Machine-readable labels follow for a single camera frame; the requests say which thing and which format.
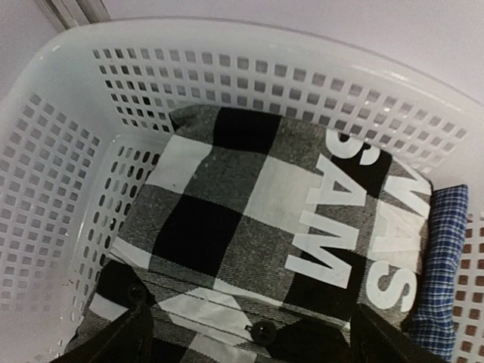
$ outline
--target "laundry basket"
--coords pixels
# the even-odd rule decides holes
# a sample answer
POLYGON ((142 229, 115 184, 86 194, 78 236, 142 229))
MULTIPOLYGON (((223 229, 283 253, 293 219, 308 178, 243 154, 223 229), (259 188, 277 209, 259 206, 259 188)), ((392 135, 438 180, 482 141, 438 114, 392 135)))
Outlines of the laundry basket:
POLYGON ((189 104, 320 123, 389 151, 436 188, 467 183, 455 360, 484 361, 483 108, 394 61, 328 39, 162 19, 58 36, 0 107, 1 363, 63 352, 173 133, 169 112, 189 104))

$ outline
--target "white wall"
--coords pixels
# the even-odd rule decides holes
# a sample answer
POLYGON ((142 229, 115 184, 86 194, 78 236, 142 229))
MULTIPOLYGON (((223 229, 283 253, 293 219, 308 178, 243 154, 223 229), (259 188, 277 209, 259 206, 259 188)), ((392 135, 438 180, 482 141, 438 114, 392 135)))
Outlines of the white wall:
POLYGON ((33 0, 0 0, 0 101, 54 27, 33 0))
POLYGON ((484 2, 445 0, 104 0, 113 19, 198 16, 285 26, 348 42, 484 103, 484 2))

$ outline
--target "black and white checkered fabric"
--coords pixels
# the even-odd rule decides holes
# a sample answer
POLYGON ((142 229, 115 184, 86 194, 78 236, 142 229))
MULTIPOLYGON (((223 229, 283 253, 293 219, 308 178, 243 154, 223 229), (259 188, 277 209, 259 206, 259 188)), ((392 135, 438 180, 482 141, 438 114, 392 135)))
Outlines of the black and white checkered fabric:
POLYGON ((70 348, 129 307, 133 281, 152 294, 153 361, 349 361, 340 331, 356 304, 405 320, 428 181, 376 147, 294 119, 196 106, 172 121, 70 348), (277 328, 270 346, 250 336, 260 321, 277 328))

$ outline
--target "folded blue garment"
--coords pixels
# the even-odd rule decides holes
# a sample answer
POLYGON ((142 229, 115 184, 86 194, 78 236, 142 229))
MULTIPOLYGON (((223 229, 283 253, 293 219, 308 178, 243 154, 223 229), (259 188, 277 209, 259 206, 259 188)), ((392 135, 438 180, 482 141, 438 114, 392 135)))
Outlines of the folded blue garment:
POLYGON ((466 185, 435 191, 430 209, 430 242, 417 312, 410 328, 414 343, 451 360, 456 333, 452 320, 454 279, 467 225, 466 185))

